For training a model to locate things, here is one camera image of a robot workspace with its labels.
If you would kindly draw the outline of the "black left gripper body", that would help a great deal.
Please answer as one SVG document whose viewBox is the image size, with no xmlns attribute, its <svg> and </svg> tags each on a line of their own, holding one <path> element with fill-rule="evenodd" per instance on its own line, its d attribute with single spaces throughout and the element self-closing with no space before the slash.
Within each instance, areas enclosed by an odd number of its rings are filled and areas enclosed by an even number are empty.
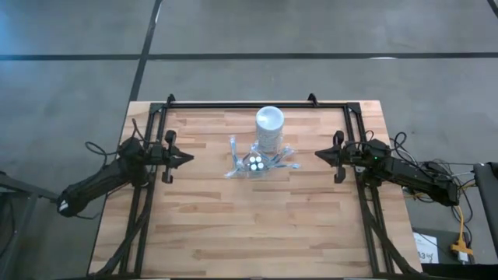
<svg viewBox="0 0 498 280">
<path fill-rule="evenodd" d="M 148 164 L 154 166 L 168 166 L 169 163 L 168 149 L 161 144 L 151 144 L 148 148 Z"/>
</svg>

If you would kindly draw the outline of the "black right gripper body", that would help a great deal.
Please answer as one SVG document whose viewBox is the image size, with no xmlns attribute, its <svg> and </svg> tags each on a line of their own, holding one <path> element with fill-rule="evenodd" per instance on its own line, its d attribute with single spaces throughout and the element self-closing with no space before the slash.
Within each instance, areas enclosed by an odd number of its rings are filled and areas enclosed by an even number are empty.
<svg viewBox="0 0 498 280">
<path fill-rule="evenodd" d="M 345 145 L 341 149 L 341 162 L 351 166 L 366 166 L 363 151 L 356 144 Z"/>
</svg>

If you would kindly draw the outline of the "white plastic cup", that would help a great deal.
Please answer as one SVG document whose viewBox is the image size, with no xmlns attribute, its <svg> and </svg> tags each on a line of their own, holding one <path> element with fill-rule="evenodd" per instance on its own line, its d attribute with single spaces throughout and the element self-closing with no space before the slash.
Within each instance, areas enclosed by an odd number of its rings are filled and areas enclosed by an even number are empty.
<svg viewBox="0 0 498 280">
<path fill-rule="evenodd" d="M 262 107 L 256 113 L 256 140 L 262 152 L 274 153 L 278 150 L 284 122 L 284 113 L 278 107 Z"/>
</svg>

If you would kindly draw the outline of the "clear plastic organizer tray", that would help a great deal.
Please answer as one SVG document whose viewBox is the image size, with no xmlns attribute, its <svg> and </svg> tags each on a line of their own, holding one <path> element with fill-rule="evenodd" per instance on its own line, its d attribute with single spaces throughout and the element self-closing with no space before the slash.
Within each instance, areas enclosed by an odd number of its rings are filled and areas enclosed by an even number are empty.
<svg viewBox="0 0 498 280">
<path fill-rule="evenodd" d="M 244 178 L 257 178 L 257 177 L 262 177 L 262 176 L 263 176 L 263 175 L 265 175 L 265 174 L 267 173 L 267 171 L 269 170 L 269 168 L 268 168 L 269 166 L 267 165 L 267 162 L 269 161 L 269 158 L 268 158 L 266 155 L 261 154 L 260 156 L 262 157 L 262 163 L 264 163 L 264 165 L 265 165 L 265 170 L 264 170 L 264 171 L 259 171 L 259 170 L 257 170 L 256 172 L 252 172 L 252 171 L 251 171 L 251 164 L 256 164 L 256 165 L 258 165 L 259 163 L 257 163 L 257 162 L 255 162 L 255 163 L 251 163 L 251 162 L 249 161 L 249 158 L 250 158 L 251 156 L 253 156 L 253 155 L 252 155 L 250 152 L 249 152 L 249 153 L 247 153 L 247 154 L 246 154 L 246 155 L 244 155 L 244 156 L 238 156 L 238 154 L 237 154 L 237 157 L 238 157 L 238 163 L 237 163 L 237 165 L 236 165 L 236 166 L 234 166 L 234 164 L 233 164 L 232 169 L 233 169 L 234 167 L 239 167 L 239 166 L 240 166 L 240 167 L 242 167 L 242 166 L 243 166 L 243 167 L 246 169 L 246 171 L 247 171 L 247 176 L 246 176 L 246 177 L 244 177 Z"/>
</svg>

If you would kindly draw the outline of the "white paper sheet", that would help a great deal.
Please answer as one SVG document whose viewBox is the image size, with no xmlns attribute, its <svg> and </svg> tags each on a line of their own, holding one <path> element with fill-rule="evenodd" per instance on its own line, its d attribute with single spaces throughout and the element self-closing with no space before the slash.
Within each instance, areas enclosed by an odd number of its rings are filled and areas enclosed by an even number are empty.
<svg viewBox="0 0 498 280">
<path fill-rule="evenodd" d="M 439 263 L 439 247 L 437 238 L 421 233 L 413 233 L 416 242 L 417 253 L 422 264 Z"/>
</svg>

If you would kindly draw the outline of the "black metal stand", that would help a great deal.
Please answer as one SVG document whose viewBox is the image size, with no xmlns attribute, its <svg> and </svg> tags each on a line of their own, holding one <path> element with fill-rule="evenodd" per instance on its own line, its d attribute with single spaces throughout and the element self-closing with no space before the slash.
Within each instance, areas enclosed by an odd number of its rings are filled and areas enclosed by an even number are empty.
<svg viewBox="0 0 498 280">
<path fill-rule="evenodd" d="M 5 172 L 0 171 L 0 197 L 6 195 L 11 213 L 11 233 L 6 245 L 0 250 L 0 280 L 8 280 L 14 268 L 14 262 L 19 254 L 20 240 L 22 233 L 26 230 L 35 205 L 39 198 L 45 198 L 50 202 L 55 202 L 58 195 L 53 191 L 48 191 L 41 187 L 28 184 L 21 180 L 8 176 Z M 13 207 L 13 198 L 15 196 L 25 198 L 24 209 L 20 212 L 19 219 L 16 219 L 16 213 Z"/>
</svg>

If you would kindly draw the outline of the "black floor mat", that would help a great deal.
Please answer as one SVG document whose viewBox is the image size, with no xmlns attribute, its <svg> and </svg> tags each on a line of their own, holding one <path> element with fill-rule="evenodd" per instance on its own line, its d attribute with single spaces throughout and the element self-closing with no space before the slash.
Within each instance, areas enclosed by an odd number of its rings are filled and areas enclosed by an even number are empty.
<svg viewBox="0 0 498 280">
<path fill-rule="evenodd" d="M 437 246 L 439 247 L 439 263 L 438 264 L 474 264 L 475 260 L 472 255 L 468 255 L 469 262 L 461 263 L 458 260 L 458 253 L 451 251 L 451 244 L 458 241 L 459 233 L 455 231 L 444 231 L 437 229 L 422 229 L 412 228 L 413 233 L 421 233 L 427 236 L 437 238 Z"/>
</svg>

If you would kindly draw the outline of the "black equipment case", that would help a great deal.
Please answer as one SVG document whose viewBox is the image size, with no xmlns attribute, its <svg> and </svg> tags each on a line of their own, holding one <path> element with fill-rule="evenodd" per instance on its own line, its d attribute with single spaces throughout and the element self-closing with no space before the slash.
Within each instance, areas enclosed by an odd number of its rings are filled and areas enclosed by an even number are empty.
<svg viewBox="0 0 498 280">
<path fill-rule="evenodd" d="M 498 162 L 476 163 L 473 173 L 498 257 Z"/>
</svg>

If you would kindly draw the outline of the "yellow plug splitter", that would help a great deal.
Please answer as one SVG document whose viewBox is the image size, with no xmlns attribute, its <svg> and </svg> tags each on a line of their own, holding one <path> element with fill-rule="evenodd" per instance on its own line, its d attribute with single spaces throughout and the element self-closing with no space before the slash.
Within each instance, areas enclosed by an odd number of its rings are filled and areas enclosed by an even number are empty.
<svg viewBox="0 0 498 280">
<path fill-rule="evenodd" d="M 451 244 L 451 251 L 473 255 L 473 250 L 467 247 L 464 240 L 458 240 L 456 243 Z"/>
</svg>

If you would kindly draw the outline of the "black box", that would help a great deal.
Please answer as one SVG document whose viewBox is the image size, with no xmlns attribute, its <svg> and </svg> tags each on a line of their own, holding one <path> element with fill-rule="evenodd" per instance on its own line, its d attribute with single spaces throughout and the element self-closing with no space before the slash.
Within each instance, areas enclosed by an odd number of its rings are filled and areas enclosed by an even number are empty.
<svg viewBox="0 0 498 280">
<path fill-rule="evenodd" d="M 425 273 L 466 280 L 498 280 L 498 264 L 422 264 Z"/>
</svg>

